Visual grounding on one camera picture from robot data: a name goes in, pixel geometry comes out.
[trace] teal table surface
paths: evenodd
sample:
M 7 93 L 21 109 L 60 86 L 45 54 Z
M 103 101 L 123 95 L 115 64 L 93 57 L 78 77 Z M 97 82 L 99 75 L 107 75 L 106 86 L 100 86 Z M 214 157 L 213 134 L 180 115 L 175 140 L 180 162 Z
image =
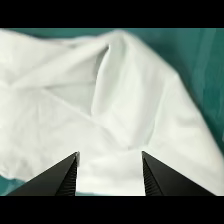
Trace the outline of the teal table surface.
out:
M 38 38 L 99 35 L 115 28 L 9 28 Z M 180 74 L 224 154 L 224 29 L 119 28 L 137 35 Z M 20 186 L 0 179 L 0 195 Z

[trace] green surface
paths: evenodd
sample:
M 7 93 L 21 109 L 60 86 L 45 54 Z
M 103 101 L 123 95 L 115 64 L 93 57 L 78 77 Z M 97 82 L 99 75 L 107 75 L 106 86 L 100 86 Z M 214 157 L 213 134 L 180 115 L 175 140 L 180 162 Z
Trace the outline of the green surface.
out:
M 112 28 L 10 28 L 36 37 L 99 35 Z M 151 46 L 181 75 L 224 153 L 224 29 L 122 28 Z

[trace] green background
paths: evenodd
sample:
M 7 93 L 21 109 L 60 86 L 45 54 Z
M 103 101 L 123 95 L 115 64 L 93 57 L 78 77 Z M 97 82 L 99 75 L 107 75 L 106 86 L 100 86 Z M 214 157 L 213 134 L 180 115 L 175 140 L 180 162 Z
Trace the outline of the green background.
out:
M 39 38 L 99 35 L 115 28 L 9 28 Z M 224 153 L 224 29 L 119 28 L 140 37 L 180 74 Z M 0 179 L 0 195 L 22 182 Z

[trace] white cloth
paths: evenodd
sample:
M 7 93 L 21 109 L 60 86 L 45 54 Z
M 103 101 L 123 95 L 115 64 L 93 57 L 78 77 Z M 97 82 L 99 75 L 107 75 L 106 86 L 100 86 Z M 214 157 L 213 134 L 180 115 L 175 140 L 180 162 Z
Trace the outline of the white cloth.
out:
M 145 195 L 141 151 L 216 195 L 224 159 L 179 75 L 138 38 L 0 30 L 0 174 L 28 181 L 80 151 L 77 191 Z

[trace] white fabric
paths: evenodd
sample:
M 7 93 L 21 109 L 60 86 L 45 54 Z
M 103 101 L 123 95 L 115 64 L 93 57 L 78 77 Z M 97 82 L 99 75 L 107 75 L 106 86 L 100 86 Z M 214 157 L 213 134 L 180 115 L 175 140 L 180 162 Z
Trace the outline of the white fabric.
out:
M 144 195 L 141 151 L 217 195 L 224 160 L 177 72 L 136 37 L 0 31 L 0 174 L 28 181 L 80 151 L 77 191 Z

